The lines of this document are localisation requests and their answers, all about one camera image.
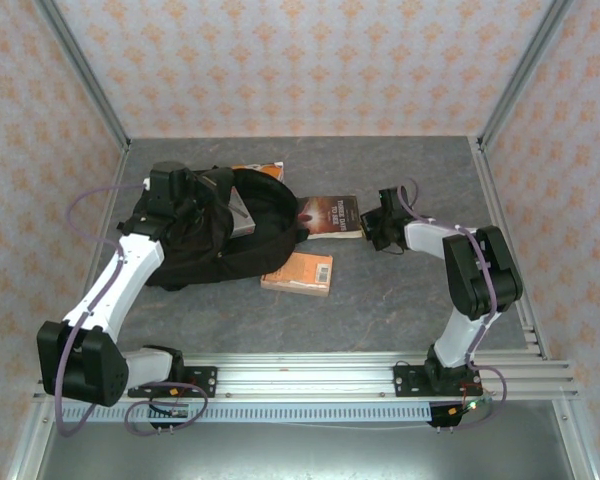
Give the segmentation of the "dark book with white title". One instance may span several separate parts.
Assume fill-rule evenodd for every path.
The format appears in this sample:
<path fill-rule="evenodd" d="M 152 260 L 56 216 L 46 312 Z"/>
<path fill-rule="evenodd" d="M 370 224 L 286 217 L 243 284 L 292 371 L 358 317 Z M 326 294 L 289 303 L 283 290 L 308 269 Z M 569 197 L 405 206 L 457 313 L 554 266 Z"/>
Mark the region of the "dark book with white title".
<path fill-rule="evenodd" d="M 312 196 L 298 199 L 298 221 L 308 239 L 354 239 L 362 236 L 355 196 Z"/>

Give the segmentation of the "grey metal shelf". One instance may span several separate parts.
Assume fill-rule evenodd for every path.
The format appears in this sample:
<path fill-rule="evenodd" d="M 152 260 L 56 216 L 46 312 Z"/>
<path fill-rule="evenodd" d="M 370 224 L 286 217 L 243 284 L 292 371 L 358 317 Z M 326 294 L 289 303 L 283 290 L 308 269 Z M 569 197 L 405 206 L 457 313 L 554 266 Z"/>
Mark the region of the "grey metal shelf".
<path fill-rule="evenodd" d="M 37 480 L 575 480 L 551 426 L 473 431 L 200 424 L 136 438 L 91 425 L 53 438 Z"/>

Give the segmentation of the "aluminium table side rail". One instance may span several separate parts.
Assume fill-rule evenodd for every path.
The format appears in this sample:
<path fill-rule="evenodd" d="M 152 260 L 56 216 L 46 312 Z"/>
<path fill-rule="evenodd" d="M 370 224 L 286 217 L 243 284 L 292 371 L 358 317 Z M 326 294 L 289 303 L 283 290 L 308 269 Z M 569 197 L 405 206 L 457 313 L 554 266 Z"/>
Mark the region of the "aluminium table side rail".
<path fill-rule="evenodd" d="M 469 144 L 471 146 L 473 161 L 480 180 L 484 199 L 489 211 L 490 223 L 501 230 L 505 242 L 509 247 L 514 265 L 518 268 L 520 276 L 522 276 L 522 269 L 519 265 L 514 242 L 505 218 L 504 207 L 496 189 L 494 175 L 491 166 L 489 165 L 488 157 L 481 149 L 477 137 L 470 137 Z M 517 300 L 506 313 L 503 313 L 499 317 L 495 325 L 500 329 L 502 323 L 512 323 L 513 319 L 517 320 L 517 324 L 524 334 L 525 352 L 528 355 L 535 355 L 543 361 L 550 360 L 551 353 L 546 345 L 542 326 L 536 318 L 527 287 L 524 287 L 521 298 Z"/>
<path fill-rule="evenodd" d="M 131 144 L 126 150 L 121 149 L 117 166 L 113 177 L 106 184 L 93 185 L 92 181 L 87 176 L 80 177 L 76 184 L 77 190 L 71 196 L 65 210 L 65 223 L 67 228 L 77 237 L 80 237 L 83 243 L 91 248 L 91 257 L 89 268 L 84 276 L 80 299 L 75 307 L 71 307 L 69 312 L 60 320 L 61 323 L 78 321 L 81 315 L 85 312 L 83 300 L 90 291 L 91 287 L 96 283 L 102 269 L 100 268 L 100 258 L 102 253 L 111 253 L 115 250 L 115 241 L 108 237 L 109 225 L 112 221 L 113 210 L 117 200 L 118 192 L 122 189 L 121 183 L 124 174 L 127 159 Z M 104 195 L 102 207 L 98 210 L 99 217 L 96 227 L 86 228 L 83 223 L 74 223 L 72 220 L 72 211 L 77 204 L 86 197 L 93 195 Z"/>

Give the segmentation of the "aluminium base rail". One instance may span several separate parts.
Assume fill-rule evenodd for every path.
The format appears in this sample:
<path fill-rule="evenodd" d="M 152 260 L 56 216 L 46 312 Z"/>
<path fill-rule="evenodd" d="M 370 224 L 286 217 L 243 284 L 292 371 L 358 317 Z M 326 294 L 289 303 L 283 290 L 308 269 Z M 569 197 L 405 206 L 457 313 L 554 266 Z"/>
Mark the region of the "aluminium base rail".
<path fill-rule="evenodd" d="M 393 401 L 393 366 L 424 362 L 423 352 L 189 354 L 187 366 L 215 366 L 216 399 L 247 401 Z M 531 350 L 481 351 L 480 366 L 506 378 L 509 400 L 577 397 L 581 387 L 567 360 Z"/>

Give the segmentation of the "aluminium frame post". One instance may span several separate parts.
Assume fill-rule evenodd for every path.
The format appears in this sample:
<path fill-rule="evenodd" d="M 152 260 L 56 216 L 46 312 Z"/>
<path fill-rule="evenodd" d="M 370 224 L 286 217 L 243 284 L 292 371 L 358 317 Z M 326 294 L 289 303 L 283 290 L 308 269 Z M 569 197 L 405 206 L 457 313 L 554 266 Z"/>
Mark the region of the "aluminium frame post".
<path fill-rule="evenodd" d="M 33 0 L 72 65 L 87 95 L 93 101 L 101 119 L 116 144 L 126 150 L 131 142 L 118 115 L 115 113 L 101 83 L 97 79 L 86 54 L 80 46 L 56 0 Z"/>
<path fill-rule="evenodd" d="M 600 453 L 596 427 L 582 399 L 552 402 L 562 443 L 574 480 L 600 480 Z"/>
<path fill-rule="evenodd" d="M 482 134 L 477 138 L 477 145 L 482 152 L 488 150 L 489 145 L 502 129 L 573 2 L 574 0 L 551 0 L 548 10 L 489 116 Z"/>
<path fill-rule="evenodd" d="M 53 428 L 53 402 L 34 401 L 16 445 L 7 480 L 37 480 Z"/>

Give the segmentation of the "black backpack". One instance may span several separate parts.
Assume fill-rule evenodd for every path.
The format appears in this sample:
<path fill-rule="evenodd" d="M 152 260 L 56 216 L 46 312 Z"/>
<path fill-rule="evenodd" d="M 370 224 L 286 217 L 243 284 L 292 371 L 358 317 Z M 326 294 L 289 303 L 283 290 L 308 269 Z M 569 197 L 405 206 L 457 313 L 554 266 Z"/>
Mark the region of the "black backpack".
<path fill-rule="evenodd" d="M 287 262 L 296 245 L 307 239 L 308 232 L 297 219 L 298 198 L 284 183 L 248 169 L 214 167 L 191 171 L 206 174 L 217 182 L 217 196 L 226 201 L 225 210 L 230 216 L 222 219 L 219 211 L 211 215 L 213 250 L 175 269 L 178 280 L 189 282 L 177 290 L 273 273 Z M 231 237 L 233 217 L 228 204 L 233 187 L 256 224 L 251 235 Z M 153 282 L 147 285 L 161 287 Z"/>

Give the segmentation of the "orange and white book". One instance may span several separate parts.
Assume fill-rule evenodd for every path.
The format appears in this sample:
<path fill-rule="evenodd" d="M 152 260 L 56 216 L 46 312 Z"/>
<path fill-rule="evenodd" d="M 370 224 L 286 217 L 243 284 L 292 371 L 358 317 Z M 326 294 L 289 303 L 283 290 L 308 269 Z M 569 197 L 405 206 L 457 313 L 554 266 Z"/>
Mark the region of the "orange and white book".
<path fill-rule="evenodd" d="M 248 169 L 267 174 L 280 182 L 284 182 L 284 163 L 282 161 L 271 163 L 237 164 L 232 166 L 233 170 Z"/>

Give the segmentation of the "orange paperback book with barcode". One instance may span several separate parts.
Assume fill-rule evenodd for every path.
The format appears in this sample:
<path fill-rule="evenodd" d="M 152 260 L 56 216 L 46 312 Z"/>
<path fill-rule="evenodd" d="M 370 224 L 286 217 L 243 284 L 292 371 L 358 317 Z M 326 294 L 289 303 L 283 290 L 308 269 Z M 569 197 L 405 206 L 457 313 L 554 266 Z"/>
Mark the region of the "orange paperback book with barcode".
<path fill-rule="evenodd" d="M 260 279 L 262 288 L 327 297 L 331 288 L 333 257 L 294 252 L 277 271 Z"/>

